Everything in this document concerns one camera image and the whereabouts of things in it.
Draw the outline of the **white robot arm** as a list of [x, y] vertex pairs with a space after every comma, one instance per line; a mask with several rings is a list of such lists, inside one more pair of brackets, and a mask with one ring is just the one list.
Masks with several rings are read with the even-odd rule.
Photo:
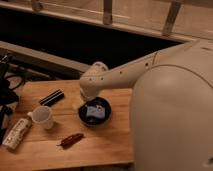
[[94, 63], [80, 78], [92, 100], [130, 88], [134, 171], [213, 171], [213, 40], [158, 50], [108, 69]]

